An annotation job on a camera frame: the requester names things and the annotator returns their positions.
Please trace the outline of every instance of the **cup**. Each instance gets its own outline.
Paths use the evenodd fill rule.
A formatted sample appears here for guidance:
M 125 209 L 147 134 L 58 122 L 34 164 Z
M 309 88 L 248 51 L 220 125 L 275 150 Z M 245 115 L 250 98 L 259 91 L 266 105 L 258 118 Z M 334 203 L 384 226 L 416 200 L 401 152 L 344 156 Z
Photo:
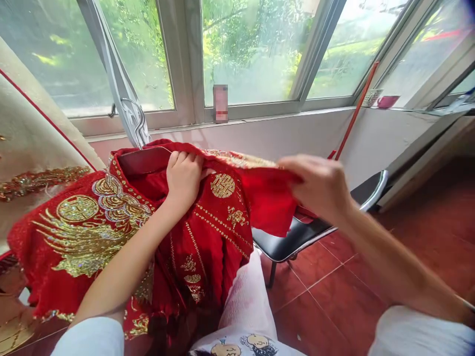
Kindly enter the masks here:
M 378 108 L 379 109 L 389 109 L 390 107 L 392 107 L 397 102 L 399 97 L 400 97 L 400 95 L 386 95 L 386 96 L 380 97 L 377 100 Z

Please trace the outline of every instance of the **cream garment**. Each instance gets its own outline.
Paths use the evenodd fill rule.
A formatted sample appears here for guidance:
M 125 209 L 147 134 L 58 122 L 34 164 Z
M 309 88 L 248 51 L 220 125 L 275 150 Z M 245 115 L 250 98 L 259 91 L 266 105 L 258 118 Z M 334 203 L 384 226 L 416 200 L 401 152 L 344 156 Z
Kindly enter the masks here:
M 53 125 L 0 74 L 0 256 L 8 251 L 6 236 L 12 225 L 25 213 L 50 199 L 60 187 L 42 189 L 39 193 L 14 197 L 6 202 L 1 199 L 2 190 L 15 177 L 25 174 L 43 174 L 47 170 L 60 169 L 51 177 L 79 175 L 79 168 L 90 168 L 89 161 L 97 170 L 103 162 L 89 146 L 80 132 L 69 122 L 48 93 L 20 62 L 0 38 L 0 69 L 59 127 L 72 141 L 72 146 Z M 78 150 L 87 158 L 84 159 Z M 64 169 L 73 170 L 73 176 Z

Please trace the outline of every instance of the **white wall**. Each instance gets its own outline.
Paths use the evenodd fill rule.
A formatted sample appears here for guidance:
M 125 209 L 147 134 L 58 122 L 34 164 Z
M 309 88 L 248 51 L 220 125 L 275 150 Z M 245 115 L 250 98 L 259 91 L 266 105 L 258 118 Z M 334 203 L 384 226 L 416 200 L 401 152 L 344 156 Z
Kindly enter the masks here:
M 269 160 L 299 152 L 327 157 L 338 149 L 353 111 L 345 108 L 278 119 L 252 119 L 232 125 L 164 131 L 152 138 L 169 138 L 200 148 L 232 150 Z M 341 155 L 350 188 L 387 168 L 437 119 L 405 111 L 363 109 Z M 107 162 L 110 151 L 131 145 L 126 138 L 118 138 L 91 141 L 91 146 Z
M 340 157 L 350 187 L 387 168 L 439 119 L 410 111 L 365 109 Z

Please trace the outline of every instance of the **red embroidered jacket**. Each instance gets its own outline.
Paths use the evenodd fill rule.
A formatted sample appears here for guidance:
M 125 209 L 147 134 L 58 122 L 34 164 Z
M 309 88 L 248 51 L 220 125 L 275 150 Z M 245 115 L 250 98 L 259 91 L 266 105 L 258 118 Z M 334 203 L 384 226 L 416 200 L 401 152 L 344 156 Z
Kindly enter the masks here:
M 126 338 L 147 333 L 150 315 L 168 321 L 189 308 L 222 308 L 253 250 L 251 226 L 285 237 L 296 203 L 291 173 L 234 152 L 159 140 L 112 152 L 95 172 L 17 222 L 8 236 L 32 288 L 36 317 L 71 321 L 87 289 L 164 201 L 172 151 L 194 152 L 216 174 L 165 237 L 126 309 Z

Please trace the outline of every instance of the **white sleeve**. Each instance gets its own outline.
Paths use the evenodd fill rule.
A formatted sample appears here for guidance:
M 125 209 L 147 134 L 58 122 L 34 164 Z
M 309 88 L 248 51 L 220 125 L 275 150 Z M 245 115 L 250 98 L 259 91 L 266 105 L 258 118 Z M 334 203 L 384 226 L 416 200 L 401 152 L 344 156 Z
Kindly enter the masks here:
M 81 321 L 59 339 L 51 356 L 123 356 L 124 331 L 111 318 L 98 316 Z

